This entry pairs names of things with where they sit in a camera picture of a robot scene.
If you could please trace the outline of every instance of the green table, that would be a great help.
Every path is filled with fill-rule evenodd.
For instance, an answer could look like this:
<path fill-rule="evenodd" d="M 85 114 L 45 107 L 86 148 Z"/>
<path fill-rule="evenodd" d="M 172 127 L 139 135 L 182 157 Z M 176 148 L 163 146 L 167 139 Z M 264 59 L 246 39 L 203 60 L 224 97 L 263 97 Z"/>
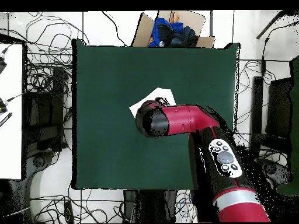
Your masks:
<path fill-rule="evenodd" d="M 87 47 L 73 40 L 77 133 L 72 184 L 194 189 L 187 134 L 143 137 L 129 107 L 156 88 L 176 104 L 210 106 L 232 128 L 238 44 L 225 49 Z"/>

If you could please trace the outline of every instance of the tangled wires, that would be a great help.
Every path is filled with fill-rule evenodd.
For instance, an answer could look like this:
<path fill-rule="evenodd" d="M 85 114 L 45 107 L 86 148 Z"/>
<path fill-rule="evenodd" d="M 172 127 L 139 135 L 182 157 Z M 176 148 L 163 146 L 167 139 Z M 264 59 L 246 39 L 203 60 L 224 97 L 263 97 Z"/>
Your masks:
<path fill-rule="evenodd" d="M 248 75 L 248 71 L 251 71 L 251 72 L 256 72 L 256 73 L 261 73 L 261 71 L 260 70 L 258 70 L 258 68 L 260 68 L 261 67 L 261 62 L 260 61 L 257 61 L 257 60 L 250 60 L 250 61 L 248 61 L 246 64 L 245 64 L 245 66 L 244 66 L 244 68 L 243 68 L 243 70 L 241 71 L 241 73 L 240 73 L 240 77 L 241 77 L 241 75 L 243 74 L 243 72 L 245 73 L 245 75 L 246 75 L 246 77 L 247 77 L 247 80 L 248 80 L 248 82 L 246 83 L 246 84 L 243 84 L 243 83 L 239 83 L 240 85 L 242 85 L 242 86 L 244 86 L 245 88 L 242 90 L 242 91 L 240 91 L 238 94 L 240 95 L 240 94 L 242 94 L 244 91 L 246 91 L 246 90 L 248 90 L 248 89 L 252 89 L 249 85 L 250 85 L 250 82 L 251 82 L 251 79 L 249 78 L 249 75 Z M 274 79 L 274 80 L 276 80 L 276 77 L 275 77 L 275 75 L 272 73 L 272 72 L 270 72 L 269 70 L 266 70 L 266 72 L 265 72 L 265 74 L 264 74 L 264 76 L 263 76 L 263 81 L 264 81 L 264 83 L 265 84 L 267 84 L 267 85 L 269 85 L 269 83 L 267 83 L 266 81 L 265 81 L 265 79 L 267 79 L 267 80 L 272 80 L 272 79 Z M 251 109 L 247 112 L 247 113 L 245 113 L 245 114 L 243 114 L 243 115 L 241 115 L 241 116 L 238 116 L 238 118 L 237 118 L 237 125 L 238 124 L 242 124 L 242 123 L 244 123 L 249 117 L 250 117 L 250 113 L 252 112 L 252 109 L 254 108 L 254 105 L 251 107 Z M 238 130 L 236 129 L 235 130 L 235 133 L 234 134 L 237 134 L 241 139 L 243 139 L 244 141 L 246 141 L 248 144 L 250 144 L 250 142 L 248 141 L 248 140 L 246 140 L 239 132 L 238 132 Z"/>
<path fill-rule="evenodd" d="M 175 214 L 179 214 L 181 217 L 180 222 L 197 222 L 196 216 L 196 209 L 195 206 L 192 204 L 192 200 L 190 197 L 190 191 L 186 190 L 185 192 L 178 193 L 176 196 L 176 212 Z"/>
<path fill-rule="evenodd" d="M 25 42 L 27 42 L 28 45 L 28 55 L 27 55 L 27 61 L 28 61 L 28 71 L 27 71 L 27 90 L 32 90 L 32 92 L 37 93 L 47 93 L 50 94 L 53 98 L 66 96 L 66 99 L 64 100 L 64 108 L 67 109 L 69 107 L 66 107 L 66 102 L 68 100 L 68 97 L 71 96 L 71 76 L 72 76 L 72 47 L 71 47 L 71 37 L 75 37 L 72 33 L 72 31 L 77 30 L 77 39 L 79 37 L 79 34 L 82 33 L 82 37 L 85 38 L 89 45 L 89 40 L 85 33 L 83 33 L 79 28 L 71 24 L 70 22 L 56 16 L 46 16 L 43 15 L 43 13 L 37 13 L 36 15 L 32 15 L 29 13 L 34 19 L 29 22 L 26 25 L 26 35 L 25 37 L 21 35 L 20 33 L 9 30 L 10 33 L 16 34 L 22 39 L 24 39 Z M 41 35 L 38 37 L 38 39 L 34 42 L 28 40 L 29 33 L 31 33 L 31 30 L 36 28 L 37 24 L 43 22 L 43 21 L 52 21 L 53 23 L 50 23 L 46 25 L 44 30 L 42 31 Z M 43 36 L 45 36 L 46 30 L 50 26 L 57 26 L 57 27 L 66 27 L 69 30 L 68 35 L 63 33 L 57 33 L 52 38 L 50 45 L 48 44 L 40 44 L 39 41 Z M 65 44 L 61 45 L 60 47 L 53 46 L 53 43 L 59 39 L 59 37 L 66 38 Z M 63 93 L 57 94 L 55 91 L 53 91 L 53 82 L 56 78 L 54 78 L 53 75 L 53 69 L 54 68 L 63 68 L 65 76 L 59 81 L 62 85 L 61 88 L 63 88 Z"/>
<path fill-rule="evenodd" d="M 75 224 L 80 224 L 82 221 L 88 217 L 91 217 L 92 220 L 95 223 L 109 223 L 112 219 L 115 217 L 120 217 L 125 221 L 129 221 L 122 212 L 121 208 L 124 204 L 124 202 L 120 203 L 120 206 L 114 206 L 113 210 L 115 212 L 115 215 L 112 216 L 110 219 L 108 219 L 107 214 L 102 209 L 94 209 L 89 210 L 88 207 L 84 207 L 82 205 L 77 204 L 74 200 L 72 200 L 69 196 L 63 196 L 63 195 L 56 195 L 52 196 L 50 198 L 53 198 L 50 200 L 50 202 L 41 209 L 41 211 L 34 216 L 33 222 L 34 223 L 51 223 L 51 224 L 66 224 L 70 220 L 70 212 L 68 212 L 67 209 L 61 210 L 61 206 L 64 208 L 64 204 L 67 201 L 71 201 L 72 204 L 74 204 L 77 207 L 80 207 L 83 210 L 83 213 L 77 214 L 73 216 Z M 40 197 L 40 198 L 33 198 L 31 200 L 47 200 L 49 197 Z M 95 212 L 100 212 L 103 214 L 103 220 L 97 220 L 96 217 L 93 215 Z M 42 215 L 47 215 L 50 217 L 49 220 L 41 221 L 40 217 Z"/>

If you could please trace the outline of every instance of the black cable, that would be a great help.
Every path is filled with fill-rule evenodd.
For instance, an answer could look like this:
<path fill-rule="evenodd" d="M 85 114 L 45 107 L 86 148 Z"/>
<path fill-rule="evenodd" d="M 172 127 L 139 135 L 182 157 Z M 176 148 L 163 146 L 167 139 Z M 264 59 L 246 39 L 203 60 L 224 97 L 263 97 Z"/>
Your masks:
<path fill-rule="evenodd" d="M 68 186 L 68 197 L 69 197 L 69 189 L 71 188 L 71 184 Z"/>
<path fill-rule="evenodd" d="M 246 117 L 246 119 L 249 118 L 250 113 L 252 112 L 252 109 L 253 109 L 253 108 L 254 108 L 254 106 L 251 108 L 251 110 L 250 110 L 249 112 L 247 112 L 247 113 L 245 113 L 245 114 L 239 116 L 239 117 L 237 118 L 237 120 L 238 120 L 239 118 L 241 118 L 241 117 L 247 115 L 247 114 L 248 114 L 248 116 Z"/>
<path fill-rule="evenodd" d="M 258 60 L 249 60 L 249 61 L 245 64 L 244 69 L 243 69 L 243 70 L 241 71 L 241 73 L 240 73 L 240 76 L 242 75 L 243 72 L 245 72 L 245 74 L 246 74 L 246 76 L 247 76 L 247 79 L 248 79 L 248 83 L 247 83 L 247 85 L 244 85 L 243 83 L 240 82 L 240 84 L 241 84 L 242 86 L 244 86 L 245 89 L 242 90 L 241 92 L 239 92 L 239 95 L 240 95 L 241 93 L 243 93 L 244 91 L 246 91 L 248 88 L 249 88 L 249 89 L 252 89 L 251 87 L 249 87 L 249 85 L 250 85 L 250 78 L 249 78 L 248 73 L 247 73 L 246 70 L 248 69 L 248 70 L 250 70 L 250 71 L 252 71 L 252 72 L 261 73 L 261 71 L 256 71 L 256 70 L 252 69 L 253 67 L 259 67 L 260 65 L 261 65 L 261 62 L 258 61 Z M 267 69 L 266 69 L 266 72 L 265 72 L 265 74 L 264 74 L 264 77 L 265 77 L 266 79 L 268 79 L 268 80 L 272 80 L 273 78 L 274 78 L 274 80 L 276 80 L 275 75 L 274 75 L 272 72 L 268 71 Z"/>
<path fill-rule="evenodd" d="M 109 223 L 113 218 L 115 218 L 115 217 L 117 217 L 118 216 L 118 214 L 115 214 L 114 216 L 112 216 L 108 221 L 107 221 L 107 223 Z"/>
<path fill-rule="evenodd" d="M 195 214 L 195 216 L 194 217 L 192 217 L 192 223 L 194 222 L 194 220 L 195 220 L 195 217 L 197 217 L 197 214 Z"/>
<path fill-rule="evenodd" d="M 239 137 L 241 137 L 242 139 L 244 139 L 248 144 L 250 144 L 250 142 L 248 140 L 246 140 L 242 135 L 241 133 L 239 133 L 239 131 L 236 129 L 236 133 Z"/>
<path fill-rule="evenodd" d="M 105 14 L 104 13 L 104 11 L 102 11 L 102 13 L 109 19 L 109 20 L 111 20 L 112 22 L 113 22 L 113 24 L 115 25 L 115 28 L 116 28 L 116 36 L 117 36 L 117 38 L 124 44 L 124 46 L 125 47 L 127 47 L 127 45 L 122 41 L 122 39 L 119 37 L 119 32 L 118 32 L 118 30 L 117 30 L 117 26 L 116 26 L 116 24 L 115 24 L 115 22 L 107 15 L 107 14 Z"/>
<path fill-rule="evenodd" d="M 63 197 L 64 198 L 65 196 L 64 195 L 43 196 L 43 197 L 38 197 L 38 198 L 31 198 L 30 200 L 46 200 L 47 198 L 56 198 L 56 197 Z"/>
<path fill-rule="evenodd" d="M 290 23 L 288 25 L 285 25 L 285 26 L 282 26 L 282 27 L 276 27 L 274 29 L 271 30 L 271 32 L 269 33 L 269 35 L 267 36 L 267 38 L 265 39 L 265 44 L 264 44 L 264 49 L 263 49 L 263 55 L 262 55 L 262 59 L 265 57 L 264 54 L 265 54 L 265 49 L 266 49 L 266 44 L 267 42 L 270 40 L 270 35 L 272 34 L 273 31 L 277 30 L 277 29 L 283 29 L 285 27 L 290 27 L 290 26 L 295 26 L 299 24 L 299 21 L 296 21 L 296 22 L 293 22 L 293 23 Z"/>
<path fill-rule="evenodd" d="M 263 157 L 264 159 L 271 155 L 279 154 L 279 157 L 282 155 L 287 160 L 287 157 L 283 153 L 281 153 L 280 151 L 277 151 L 275 149 L 260 149 L 260 151 L 266 151 L 264 155 L 260 156 L 260 157 Z"/>
<path fill-rule="evenodd" d="M 178 213 L 181 215 L 182 219 L 181 219 L 181 222 L 183 222 L 183 219 L 185 218 L 186 220 L 188 219 L 188 216 L 190 216 L 190 212 L 193 210 L 194 208 L 194 205 L 192 204 L 192 200 L 190 198 L 190 195 L 185 192 L 182 192 L 182 193 L 179 193 L 177 196 L 176 196 L 176 201 L 177 201 L 177 198 L 178 196 L 180 195 L 184 195 L 183 198 L 181 198 L 177 203 L 176 203 L 176 206 L 175 208 L 178 208 L 178 210 L 175 212 L 175 215 L 177 215 Z M 183 208 L 188 205 L 188 204 L 192 204 L 192 207 L 189 208 L 187 207 L 187 211 L 184 211 Z"/>
<path fill-rule="evenodd" d="M 87 200 L 86 200 L 86 208 L 87 208 L 87 210 L 88 211 L 90 211 L 89 209 L 88 209 L 88 207 L 87 207 L 87 203 L 88 203 L 88 200 L 89 200 L 89 198 L 91 197 L 91 192 L 92 192 L 92 189 L 91 189 L 91 191 L 90 191 L 90 193 L 89 193 L 89 196 L 88 196 L 88 198 L 87 198 Z"/>
<path fill-rule="evenodd" d="M 93 212 L 96 212 L 96 211 L 100 211 L 100 212 L 104 213 L 104 215 L 106 216 L 106 220 L 105 220 L 105 222 L 107 222 L 107 215 L 106 215 L 106 213 L 105 213 L 103 210 L 101 210 L 101 209 L 96 209 L 96 210 L 94 210 L 94 211 L 89 211 L 89 210 L 87 210 L 85 207 L 80 206 L 79 204 L 77 204 L 77 203 L 76 203 L 75 201 L 73 201 L 70 197 L 68 197 L 68 196 L 63 196 L 63 195 L 61 195 L 61 197 L 62 197 L 61 199 L 52 199 L 52 200 L 50 201 L 50 203 L 49 203 L 47 206 L 45 206 L 45 207 L 44 207 L 44 208 L 43 208 L 43 209 L 42 209 L 42 210 L 41 210 L 41 211 L 34 217 L 34 223 L 37 222 L 37 220 L 38 220 L 38 218 L 40 217 L 41 214 L 48 213 L 49 211 L 56 211 L 57 216 L 58 216 L 57 220 L 58 220 L 58 222 L 60 222 L 59 217 L 61 217 L 61 216 L 65 216 L 64 213 L 60 213 L 57 207 L 56 207 L 56 209 L 49 209 L 49 207 L 50 207 L 50 206 L 55 206 L 56 203 L 61 202 L 61 201 L 65 201 L 65 199 L 70 200 L 74 205 L 80 207 L 81 210 L 83 209 L 83 210 L 85 211 L 85 213 L 82 213 L 81 216 L 82 216 L 83 214 L 88 214 L 88 216 L 91 216 L 92 219 L 93 219 L 96 223 L 99 223 L 99 222 L 96 220 L 96 218 L 92 215 L 92 213 L 93 213 Z"/>
<path fill-rule="evenodd" d="M 82 190 L 80 190 L 80 224 L 82 223 Z"/>
<path fill-rule="evenodd" d="M 32 90 L 35 90 L 35 89 L 38 89 L 38 88 L 41 89 L 41 87 L 34 87 L 34 88 L 32 88 L 32 89 L 29 89 L 28 91 L 26 91 L 26 92 L 24 92 L 24 93 L 21 93 L 21 94 L 15 96 L 15 97 L 12 97 L 12 98 L 6 100 L 6 102 L 9 103 L 9 102 L 11 102 L 12 100 L 14 100 L 15 98 L 17 98 L 17 97 L 19 97 L 19 96 L 21 96 L 21 95 L 24 95 L 24 94 L 26 94 L 26 93 L 29 93 L 29 92 L 31 92 Z"/>
<path fill-rule="evenodd" d="M 63 133 L 63 135 L 64 135 L 65 143 L 68 145 L 67 138 L 65 137 L 65 132 Z"/>
<path fill-rule="evenodd" d="M 123 202 L 120 203 L 119 206 L 114 206 L 114 207 L 113 207 L 113 210 L 114 210 L 115 214 L 116 214 L 118 217 L 122 218 L 122 220 L 125 220 L 125 221 L 127 221 L 127 222 L 130 222 L 130 220 L 127 219 L 127 218 L 124 216 L 124 213 L 123 213 L 123 211 L 121 210 L 121 208 L 122 208 L 122 206 L 124 205 L 124 203 L 125 203 L 125 202 L 123 201 Z"/>
<path fill-rule="evenodd" d="M 7 46 L 7 47 L 3 50 L 3 52 L 1 52 L 1 54 L 5 54 L 5 53 L 7 52 L 7 50 L 8 50 L 8 48 L 9 48 L 10 46 L 12 46 L 12 45 L 14 45 L 14 44 L 10 44 L 9 46 Z"/>
<path fill-rule="evenodd" d="M 40 16 L 37 18 L 39 19 L 38 21 L 41 21 L 41 20 L 44 20 L 42 19 L 43 15 L 40 14 Z M 67 26 L 72 26 L 74 28 L 76 28 L 74 25 L 70 24 L 69 22 L 66 22 L 65 20 L 59 18 L 59 17 L 55 17 L 55 16 L 47 16 L 47 17 L 50 17 L 50 18 L 56 18 L 56 19 L 59 19 L 59 20 L 62 20 L 64 23 L 55 23 L 54 25 L 67 25 Z M 43 35 L 43 33 L 46 31 L 46 28 L 48 28 L 49 26 L 52 26 L 53 24 L 49 24 L 45 27 L 44 31 L 42 32 L 42 34 L 40 35 L 40 37 L 37 39 L 36 42 L 30 42 L 27 37 L 28 37 L 28 32 L 29 30 L 31 29 L 32 25 L 37 23 L 38 21 L 34 20 L 33 22 L 30 22 L 27 26 L 26 26 L 26 37 L 23 37 L 21 34 L 19 34 L 18 32 L 12 30 L 12 33 L 16 33 L 18 34 L 19 36 L 21 36 L 25 41 L 27 41 L 29 44 L 37 44 L 37 42 L 39 41 L 40 37 Z M 50 53 L 50 51 L 52 50 L 52 43 L 54 41 L 54 39 L 57 37 L 57 35 L 54 36 L 54 38 L 52 39 L 51 41 L 51 44 L 50 46 L 48 47 L 48 51 Z M 49 72 L 48 69 L 49 67 L 47 66 L 47 64 L 51 61 L 53 61 L 53 65 L 57 66 L 57 67 L 64 67 L 64 72 L 69 76 L 69 78 L 71 78 L 71 71 L 70 71 L 70 68 L 68 67 L 68 64 L 71 62 L 71 54 L 68 52 L 67 50 L 67 45 L 65 45 L 63 48 L 59 48 L 60 51 L 61 51 L 61 54 L 60 54 L 60 58 L 61 58 L 61 55 L 64 54 L 64 55 L 68 55 L 68 61 L 66 61 L 65 59 L 60 59 L 58 56 L 59 55 L 51 55 L 51 54 L 47 54 L 46 52 L 47 51 L 44 51 L 42 49 L 39 49 L 40 51 L 44 52 L 44 54 L 40 55 L 39 56 L 39 59 L 34 55 L 32 54 L 32 57 L 35 58 L 37 61 L 40 61 L 41 63 L 40 64 L 37 64 L 36 62 L 33 63 L 33 61 L 29 59 L 29 69 L 28 69 L 28 78 L 29 78 L 29 83 L 27 84 L 29 87 L 32 87 L 32 89 L 30 89 L 29 91 L 32 91 L 32 90 L 35 90 L 37 93 L 48 93 L 50 94 L 52 97 L 56 98 L 56 97 L 60 97 L 62 96 L 61 94 L 54 94 L 52 89 L 52 82 L 53 80 L 55 79 L 54 76 L 53 76 L 53 73 L 51 73 L 51 71 Z M 42 58 L 45 58 L 46 59 L 46 63 L 44 63 L 41 59 Z M 70 95 L 71 93 L 71 89 L 69 89 L 69 81 L 68 81 L 68 78 L 65 79 L 64 78 L 64 81 L 63 81 L 63 87 L 64 87 L 64 92 L 63 92 L 63 95 L 66 95 L 66 99 L 65 99 L 65 102 L 67 101 L 67 98 L 68 96 Z"/>
<path fill-rule="evenodd" d="M 34 15 L 32 15 L 30 12 L 28 12 L 28 14 L 30 15 L 30 16 L 32 16 L 32 17 L 36 17 L 38 14 L 39 14 L 39 12 L 34 16 Z"/>
<path fill-rule="evenodd" d="M 29 31 L 29 27 L 31 27 L 32 25 L 40 22 L 41 20 L 52 20 L 52 19 L 47 19 L 47 18 L 56 18 L 56 20 L 61 20 L 63 21 L 62 23 L 53 23 L 53 24 L 49 24 L 45 27 L 45 29 L 43 30 L 43 32 L 41 33 L 40 37 L 43 35 L 43 33 L 46 31 L 46 28 L 48 26 L 52 26 L 52 25 L 70 25 L 71 27 L 75 28 L 78 30 L 78 35 L 77 35 L 77 38 L 79 37 L 79 32 L 81 32 L 85 37 L 86 37 L 86 40 L 87 40 L 87 43 L 88 43 L 88 46 L 89 46 L 89 39 L 87 37 L 87 35 L 79 28 L 77 28 L 76 26 L 74 26 L 72 23 L 60 18 L 60 17 L 57 17 L 57 16 L 46 16 L 46 15 L 43 15 L 43 13 L 40 14 L 40 16 L 35 19 L 35 20 L 32 20 L 31 22 L 29 22 L 26 26 L 26 38 L 27 38 L 27 34 L 28 34 L 28 31 Z"/>
<path fill-rule="evenodd" d="M 234 27 L 235 27 L 235 10 L 232 14 L 232 37 L 231 37 L 231 42 L 234 42 Z"/>

